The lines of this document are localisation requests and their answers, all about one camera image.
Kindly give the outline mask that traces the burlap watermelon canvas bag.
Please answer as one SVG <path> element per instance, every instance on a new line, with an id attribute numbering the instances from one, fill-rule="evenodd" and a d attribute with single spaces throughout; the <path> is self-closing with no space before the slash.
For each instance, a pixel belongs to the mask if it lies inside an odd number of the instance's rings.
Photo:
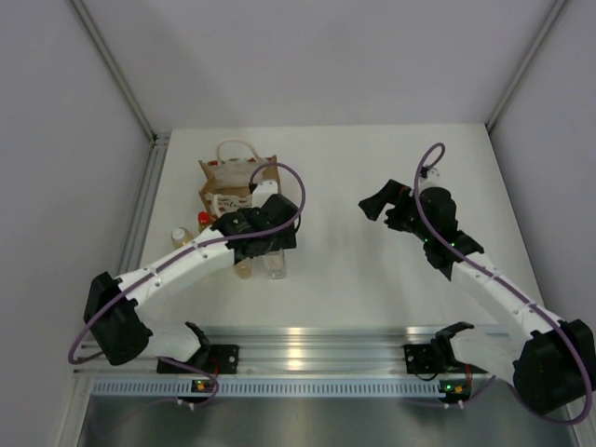
<path id="1" fill-rule="evenodd" d="M 251 153 L 249 157 L 232 157 L 224 159 L 222 148 L 226 144 L 241 144 Z M 199 190 L 199 196 L 210 217 L 215 220 L 221 215 L 252 206 L 249 183 L 251 176 L 259 167 L 278 162 L 278 157 L 260 156 L 256 148 L 247 141 L 230 138 L 219 142 L 215 148 L 215 158 L 199 160 L 199 166 L 205 174 L 206 181 Z M 267 166 L 259 170 L 253 182 L 262 180 L 280 183 L 277 166 Z"/>

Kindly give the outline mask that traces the red cap yellow bottle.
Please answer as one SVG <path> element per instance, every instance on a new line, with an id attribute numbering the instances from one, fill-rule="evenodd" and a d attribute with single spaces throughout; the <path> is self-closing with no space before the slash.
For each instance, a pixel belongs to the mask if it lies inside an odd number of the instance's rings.
<path id="1" fill-rule="evenodd" d="M 198 232 L 202 233 L 205 231 L 211 224 L 210 215 L 206 211 L 201 211 L 197 215 L 197 228 Z"/>

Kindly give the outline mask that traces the grey cap clear jar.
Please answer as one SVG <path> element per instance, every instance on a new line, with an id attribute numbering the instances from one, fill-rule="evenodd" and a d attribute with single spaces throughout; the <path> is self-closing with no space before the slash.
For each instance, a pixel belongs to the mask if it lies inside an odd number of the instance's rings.
<path id="1" fill-rule="evenodd" d="M 270 251 L 262 256 L 264 268 L 271 279 L 283 279 L 286 277 L 286 265 L 284 250 Z"/>

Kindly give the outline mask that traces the white cap amber bottle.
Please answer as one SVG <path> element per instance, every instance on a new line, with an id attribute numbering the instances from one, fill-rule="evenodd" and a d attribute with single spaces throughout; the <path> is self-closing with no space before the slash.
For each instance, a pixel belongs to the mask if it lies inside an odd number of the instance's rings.
<path id="1" fill-rule="evenodd" d="M 252 275 L 252 259 L 247 258 L 234 265 L 236 275 L 240 279 L 248 279 Z"/>
<path id="2" fill-rule="evenodd" d="M 191 243 L 193 240 L 193 235 L 184 227 L 176 227 L 172 230 L 170 239 L 173 247 L 177 250 Z"/>

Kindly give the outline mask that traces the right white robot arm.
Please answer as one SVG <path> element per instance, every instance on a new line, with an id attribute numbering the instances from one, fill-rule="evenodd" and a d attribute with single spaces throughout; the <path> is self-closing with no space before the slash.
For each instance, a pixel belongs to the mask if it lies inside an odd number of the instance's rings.
<path id="1" fill-rule="evenodd" d="M 507 382 L 531 411 L 546 415 L 580 398 L 592 403 L 595 345 L 582 320 L 565 321 L 511 285 L 473 237 L 459 228 L 451 193 L 433 183 L 422 188 L 388 181 L 359 208 L 375 221 L 416 236 L 429 264 L 465 291 L 507 332 L 506 341 L 473 324 L 457 322 L 428 344 L 434 369 L 466 364 Z"/>

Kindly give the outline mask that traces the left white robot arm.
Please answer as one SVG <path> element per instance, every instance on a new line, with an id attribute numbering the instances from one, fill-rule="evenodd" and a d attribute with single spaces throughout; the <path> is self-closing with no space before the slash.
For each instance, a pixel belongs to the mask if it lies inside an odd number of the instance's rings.
<path id="1" fill-rule="evenodd" d="M 270 252 L 296 248 L 295 221 L 302 205 L 273 194 L 260 207 L 226 213 L 187 245 L 117 278 L 92 279 L 83 320 L 113 366 L 138 357 L 159 360 L 159 369 L 197 373 L 210 361 L 211 343 L 190 321 L 165 323 L 150 317 L 149 304 L 177 295 L 200 279 Z"/>

